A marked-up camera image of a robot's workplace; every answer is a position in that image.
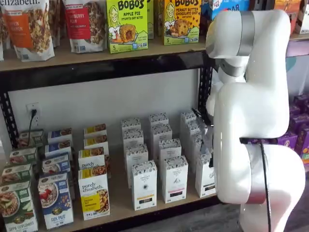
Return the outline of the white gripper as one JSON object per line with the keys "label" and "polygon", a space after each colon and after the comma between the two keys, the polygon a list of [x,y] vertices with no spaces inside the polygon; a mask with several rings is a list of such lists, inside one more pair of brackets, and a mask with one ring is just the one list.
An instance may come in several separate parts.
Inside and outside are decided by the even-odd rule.
{"label": "white gripper", "polygon": [[209,168],[213,168],[213,125],[206,125],[204,122],[201,123],[202,143],[201,143],[201,154],[210,153]]}

